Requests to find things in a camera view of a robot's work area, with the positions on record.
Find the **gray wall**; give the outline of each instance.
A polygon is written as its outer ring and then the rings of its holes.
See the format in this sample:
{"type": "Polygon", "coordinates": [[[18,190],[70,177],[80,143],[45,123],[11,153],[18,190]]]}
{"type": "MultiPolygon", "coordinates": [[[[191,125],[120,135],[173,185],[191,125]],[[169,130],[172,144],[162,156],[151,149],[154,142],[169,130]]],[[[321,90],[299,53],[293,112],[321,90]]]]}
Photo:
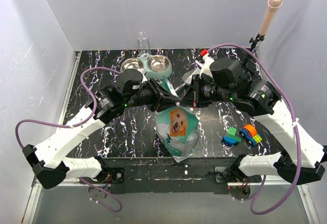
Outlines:
{"type": "Polygon", "coordinates": [[[248,46],[267,0],[48,0],[74,50],[248,46]]]}
{"type": "MultiPolygon", "coordinates": [[[[326,145],[327,0],[284,0],[259,48],[262,61],[288,94],[302,126],[326,145]]],[[[309,185],[321,223],[327,222],[327,173],[309,185]]]]}
{"type": "MultiPolygon", "coordinates": [[[[15,138],[24,118],[57,122],[75,53],[46,0],[0,0],[0,223],[20,223],[33,172],[15,138]]],[[[24,144],[53,129],[23,125],[24,144]]]]}

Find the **green toy block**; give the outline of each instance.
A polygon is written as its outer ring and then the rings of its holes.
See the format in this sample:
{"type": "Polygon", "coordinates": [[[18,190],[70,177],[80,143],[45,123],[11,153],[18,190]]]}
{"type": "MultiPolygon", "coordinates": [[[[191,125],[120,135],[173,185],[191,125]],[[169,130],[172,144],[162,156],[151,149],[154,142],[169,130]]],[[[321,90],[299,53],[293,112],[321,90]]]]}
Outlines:
{"type": "Polygon", "coordinates": [[[234,128],[234,127],[229,127],[229,130],[228,130],[228,133],[230,134],[230,135],[235,135],[236,134],[236,128],[234,128]]]}
{"type": "Polygon", "coordinates": [[[241,138],[240,138],[240,137],[233,136],[233,135],[231,135],[231,134],[227,135],[227,137],[229,137],[229,138],[231,138],[231,139],[234,139],[234,140],[236,140],[236,141],[238,141],[238,142],[241,141],[241,138]]]}

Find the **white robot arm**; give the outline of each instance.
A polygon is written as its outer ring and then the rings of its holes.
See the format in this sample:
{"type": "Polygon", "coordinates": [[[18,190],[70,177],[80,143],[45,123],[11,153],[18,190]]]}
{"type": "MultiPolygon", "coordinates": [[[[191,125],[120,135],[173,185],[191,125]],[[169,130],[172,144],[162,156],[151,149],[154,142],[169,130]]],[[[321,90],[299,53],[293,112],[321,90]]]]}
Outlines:
{"type": "MultiPolygon", "coordinates": [[[[239,155],[220,176],[241,181],[253,175],[273,175],[292,182],[297,166],[295,125],[281,94],[268,81],[249,79],[236,60],[222,58],[214,61],[206,53],[203,59],[204,67],[206,63],[209,65],[202,75],[193,75],[190,88],[180,104],[202,108],[212,102],[233,103],[263,124],[285,149],[273,155],[239,155]]],[[[326,148],[298,123],[297,128],[301,141],[301,172],[297,184],[301,185],[321,179],[325,171],[321,163],[327,160],[327,155],[326,148]]]]}
{"type": "Polygon", "coordinates": [[[160,112],[175,106],[179,101],[178,97],[167,92],[153,79],[145,81],[142,73],[134,69],[120,73],[115,83],[98,91],[95,97],[95,115],[86,123],[72,126],[91,114],[94,106],[92,99],[66,124],[71,126],[70,129],[60,128],[47,140],[36,146],[26,145],[22,149],[45,189],[53,188],[68,178],[100,177],[105,167],[101,157],[76,159],[67,158],[66,155],[94,131],[122,115],[126,107],[147,105],[152,112],[160,112]]]}
{"type": "MultiPolygon", "coordinates": [[[[215,101],[232,102],[238,109],[248,112],[263,124],[284,147],[273,155],[239,155],[223,176],[240,181],[253,175],[281,176],[292,182],[297,166],[296,139],[291,114],[272,84],[264,80],[250,81],[238,61],[219,60],[210,65],[208,79],[199,75],[192,83],[181,105],[207,107],[215,101]]],[[[64,179],[89,177],[98,179],[104,171],[100,157],[88,159],[67,158],[66,155],[94,131],[123,114],[125,107],[148,105],[151,111],[162,111],[174,106],[179,98],[162,89],[154,80],[142,82],[143,75],[133,69],[121,73],[117,82],[96,93],[97,110],[87,123],[71,129],[58,129],[44,142],[27,145],[23,153],[44,188],[55,187],[64,179]]],[[[90,99],[85,107],[66,125],[84,120],[93,108],[90,99]]],[[[297,125],[301,139],[301,174],[298,184],[318,181],[327,160],[325,148],[297,125]]]]}

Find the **dog picture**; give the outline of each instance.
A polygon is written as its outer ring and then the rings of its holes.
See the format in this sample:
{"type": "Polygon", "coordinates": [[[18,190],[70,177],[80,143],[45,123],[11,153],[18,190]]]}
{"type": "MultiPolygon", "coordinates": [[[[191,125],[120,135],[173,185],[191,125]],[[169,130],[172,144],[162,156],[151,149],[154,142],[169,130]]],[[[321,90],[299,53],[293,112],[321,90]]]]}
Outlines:
{"type": "Polygon", "coordinates": [[[170,136],[186,136],[188,127],[188,117],[180,108],[175,108],[169,112],[170,115],[170,136]]]}

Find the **black bracket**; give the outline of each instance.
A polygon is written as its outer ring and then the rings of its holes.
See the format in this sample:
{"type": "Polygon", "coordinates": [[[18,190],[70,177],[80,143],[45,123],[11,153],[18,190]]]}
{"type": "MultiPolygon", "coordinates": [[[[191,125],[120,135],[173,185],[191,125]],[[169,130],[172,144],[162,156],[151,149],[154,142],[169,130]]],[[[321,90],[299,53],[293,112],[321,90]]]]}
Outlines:
{"type": "Polygon", "coordinates": [[[199,74],[193,75],[189,90],[179,104],[193,108],[208,107],[213,101],[208,99],[208,97],[204,97],[200,92],[200,87],[203,87],[206,84],[208,84],[208,79],[201,78],[199,74]]]}
{"type": "Polygon", "coordinates": [[[44,161],[38,160],[35,151],[36,148],[33,145],[26,145],[22,149],[22,152],[32,167],[36,178],[45,189],[57,186],[66,178],[66,173],[69,171],[69,167],[66,167],[63,162],[61,162],[55,169],[44,167],[44,161]]]}
{"type": "Polygon", "coordinates": [[[242,179],[246,178],[247,176],[239,169],[241,161],[245,156],[245,154],[238,155],[234,163],[224,170],[220,176],[227,179],[228,182],[242,181],[242,179]]]}
{"type": "Polygon", "coordinates": [[[324,155],[323,155],[323,157],[322,157],[322,159],[321,159],[321,161],[320,161],[321,163],[327,161],[327,146],[326,146],[326,145],[323,146],[323,152],[324,152],[324,155]]]}
{"type": "MultiPolygon", "coordinates": [[[[282,157],[274,163],[274,166],[281,178],[292,183],[295,177],[296,165],[293,164],[293,161],[286,150],[283,150],[281,155],[282,157]]],[[[320,181],[325,172],[325,168],[319,162],[316,162],[315,166],[315,168],[301,167],[300,177],[296,184],[302,185],[320,181]]]]}
{"type": "Polygon", "coordinates": [[[147,104],[147,107],[151,112],[161,112],[167,108],[175,106],[176,102],[180,101],[178,97],[172,95],[170,92],[159,86],[154,79],[148,80],[147,84],[152,89],[155,97],[154,102],[147,104]]]}
{"type": "MultiPolygon", "coordinates": [[[[251,38],[250,39],[250,41],[249,41],[249,43],[252,43],[252,45],[251,45],[251,52],[253,53],[253,50],[254,50],[254,48],[256,47],[256,45],[260,42],[260,41],[264,41],[264,39],[265,39],[265,35],[263,35],[263,36],[260,36],[259,34],[257,34],[257,36],[255,37],[255,38],[251,38]]],[[[250,55],[247,55],[247,57],[245,58],[245,60],[244,60],[244,62],[243,62],[243,64],[242,64],[242,67],[243,68],[247,68],[250,72],[251,72],[251,74],[254,74],[255,73],[255,70],[253,69],[253,68],[248,68],[247,67],[247,63],[248,63],[248,61],[251,59],[251,56],[250,55]]]]}
{"type": "Polygon", "coordinates": [[[102,171],[96,179],[100,183],[122,184],[125,178],[125,169],[123,167],[110,167],[100,156],[94,157],[101,164],[102,171]]]}

